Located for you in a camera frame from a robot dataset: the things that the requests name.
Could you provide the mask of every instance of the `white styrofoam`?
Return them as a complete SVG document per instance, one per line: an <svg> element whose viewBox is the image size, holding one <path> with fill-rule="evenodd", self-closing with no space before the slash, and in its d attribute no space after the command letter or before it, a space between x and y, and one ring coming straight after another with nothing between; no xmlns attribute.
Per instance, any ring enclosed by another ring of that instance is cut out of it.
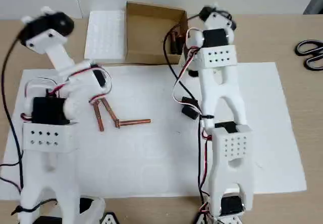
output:
<svg viewBox="0 0 323 224"><path fill-rule="evenodd" d="M116 115L125 120L150 118L152 122L117 129L100 105L105 125L105 131L100 133L92 107L84 103L76 136L80 147L81 194L100 197L198 195L197 121L184 116L181 106L173 101L175 79L168 67L106 69L114 81L113 90L106 98ZM248 125L253 130L255 193L306 190L305 175L275 63L238 64L238 72ZM19 138L24 84L34 77L55 74L54 70L24 71L13 114ZM183 82L200 98L198 79L185 75ZM176 91L177 97L183 94L180 88ZM222 100L216 116L222 121L233 117ZM208 166L211 167L211 151L208 153ZM10 133L4 162L16 160ZM1 170L3 177L18 181L17 167ZM14 187L0 182L0 199L17 198Z"/></svg>
<svg viewBox="0 0 323 224"><path fill-rule="evenodd" d="M85 59L116 63L125 58L124 11L92 11L87 27Z"/></svg>

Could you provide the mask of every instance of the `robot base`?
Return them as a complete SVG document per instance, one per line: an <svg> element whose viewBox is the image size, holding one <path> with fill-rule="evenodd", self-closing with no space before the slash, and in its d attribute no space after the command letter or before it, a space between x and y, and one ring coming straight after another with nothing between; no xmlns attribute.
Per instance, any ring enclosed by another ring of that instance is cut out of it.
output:
<svg viewBox="0 0 323 224"><path fill-rule="evenodd" d="M53 216L40 216L34 224L62 224L62 218ZM120 224L114 212L107 212L100 224Z"/></svg>

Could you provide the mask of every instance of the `black wire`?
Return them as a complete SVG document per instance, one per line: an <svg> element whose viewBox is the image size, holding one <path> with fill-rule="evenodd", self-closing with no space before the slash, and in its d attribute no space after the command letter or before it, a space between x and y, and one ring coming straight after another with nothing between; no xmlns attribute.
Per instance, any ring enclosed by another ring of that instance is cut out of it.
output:
<svg viewBox="0 0 323 224"><path fill-rule="evenodd" d="M31 213L31 212L34 212L35 210L37 210L40 206L46 204L46 203L49 203L49 202L52 202L52 201L56 201L56 199L48 199L48 200L43 200L41 201L38 205L36 205L34 208L32 209L26 209L24 207L22 207L21 205L18 205L16 207L16 209L11 213L11 215L14 215L16 213L20 213L20 212L28 212L28 213Z"/></svg>
<svg viewBox="0 0 323 224"><path fill-rule="evenodd" d="M13 181L11 181L11 180L7 180L7 179L5 179L5 178L3 178L3 177L0 177L0 180L2 180L2 181L4 181L4 182L7 182L7 183L9 183L9 184L11 184L11 185L13 185L13 186L15 186L15 187L16 187L16 189L18 190L19 194L21 193L20 187L19 187L15 182L13 182Z"/></svg>
<svg viewBox="0 0 323 224"><path fill-rule="evenodd" d="M197 139L198 139L198 174L197 174L197 184L198 184L198 192L200 193L201 202L204 204L204 197L202 193L202 189L200 187L201 184L201 119L198 121L198 130L197 130Z"/></svg>
<svg viewBox="0 0 323 224"><path fill-rule="evenodd" d="M0 167L6 167L6 166L12 167L12 166L16 166L18 164L19 164L19 161L16 163L3 163L3 164L0 164Z"/></svg>
<svg viewBox="0 0 323 224"><path fill-rule="evenodd" d="M13 41L13 43L11 44L11 46L10 46L8 52L7 52L7 55L5 57L4 63L2 65L2 72L1 72L1 95L2 95L2 101L3 101L4 109L5 109L5 112L6 112L6 116L7 116L8 122L10 124L10 128L11 128L11 131L12 131L12 134L14 136L15 143L16 143L17 154L18 154L19 174L20 174L20 188L22 189L24 187L23 166L22 166L22 154L21 154L21 151L20 151L20 145L19 145L18 137L17 137L16 131L15 131L15 127L14 127L14 124L12 123L12 120L11 120L11 117L10 117L10 113L9 113L9 110L8 110L8 107L7 107L7 101L6 101L6 95L5 95L5 72L6 72L6 67L7 67L7 63L8 63L9 57L10 57L10 55L11 55L11 53L12 53L15 45L17 44L17 42L19 40L19 38L18 38L19 37L19 34L17 35L17 37L15 38L15 40Z"/></svg>
<svg viewBox="0 0 323 224"><path fill-rule="evenodd" d="M194 18L196 18L196 17L198 17L198 15L195 15L195 16L192 16L192 17L190 17L190 18L188 18L187 19L187 21L189 21L189 20L192 20L192 19L194 19ZM166 60L166 62L167 62L167 65L168 65L168 67L170 68L170 70L172 71L172 73L173 73L173 75L174 75L174 77L176 78L176 79L178 79L178 76L177 76L177 74L175 73L175 71L174 71L174 69L173 69L173 67L172 67L172 65L171 65L171 63L170 63L170 61L169 61L169 59L168 59L168 56L167 56L167 52L166 52L166 41L167 41L167 38L170 36L170 34L171 34L171 32L175 29L175 28L177 28L177 27L179 27L181 25L181 23L178 23L178 24L176 24L175 26L173 26L168 32L167 32L167 34L166 34L166 36L165 36L165 38L164 38L164 40L163 40L163 52L164 52L164 57L165 57L165 60ZM189 96L192 98L192 99L195 99L195 97L193 96L193 94L186 88L186 86L182 83L182 82L179 82L180 83L180 85L182 86L182 88L189 94Z"/></svg>

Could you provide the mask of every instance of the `perforated bracket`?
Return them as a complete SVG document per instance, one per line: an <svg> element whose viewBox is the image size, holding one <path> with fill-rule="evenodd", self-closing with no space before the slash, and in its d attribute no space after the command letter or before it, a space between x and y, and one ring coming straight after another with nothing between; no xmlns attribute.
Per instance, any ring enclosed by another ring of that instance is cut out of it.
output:
<svg viewBox="0 0 323 224"><path fill-rule="evenodd" d="M76 123L68 125L23 124L23 149L40 152L71 152L75 150Z"/></svg>
<svg viewBox="0 0 323 224"><path fill-rule="evenodd" d="M210 179L211 213L221 214L221 199L233 183L239 186L239 196L245 210L252 208L253 166L252 132L247 125L237 125L236 133L215 128L212 133L213 172Z"/></svg>
<svg viewBox="0 0 323 224"><path fill-rule="evenodd" d="M201 48L195 56L190 69L201 70L237 64L235 45L215 46Z"/></svg>
<svg viewBox="0 0 323 224"><path fill-rule="evenodd" d="M220 217L218 220L215 220L214 224L242 224L242 221L237 215Z"/></svg>
<svg viewBox="0 0 323 224"><path fill-rule="evenodd" d="M113 212L108 212L101 221L101 224L119 224L116 215Z"/></svg>

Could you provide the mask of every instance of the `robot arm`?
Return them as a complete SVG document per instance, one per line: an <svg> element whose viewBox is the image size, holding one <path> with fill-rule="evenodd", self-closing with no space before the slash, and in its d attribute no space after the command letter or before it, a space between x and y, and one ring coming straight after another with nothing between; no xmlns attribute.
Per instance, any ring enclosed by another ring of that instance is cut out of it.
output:
<svg viewBox="0 0 323 224"><path fill-rule="evenodd" d="M228 12L216 8L204 7L199 17L204 22L204 30L194 28L184 52L195 53L195 56L186 56L194 58L191 62L186 60L185 66L198 72L202 123L207 138L212 141L209 211L215 220L236 223L233 220L250 210L253 200L252 131L247 125L239 90L236 49L232 45L236 24ZM214 70L221 73L222 83L215 81ZM214 115L220 98L232 110L233 121L215 121L221 120ZM238 188L230 190L232 184Z"/></svg>
<svg viewBox="0 0 323 224"><path fill-rule="evenodd" d="M58 74L65 80L64 92L67 99L64 103L64 114L73 120L79 109L80 102L94 100L104 96L111 90L109 74L94 65L91 61L75 64L64 49L66 36L74 29L74 22L62 12L54 12L49 8L42 9L43 16L27 23L19 35L21 44L39 54L46 53ZM32 113L33 98L26 99L25 114Z"/></svg>

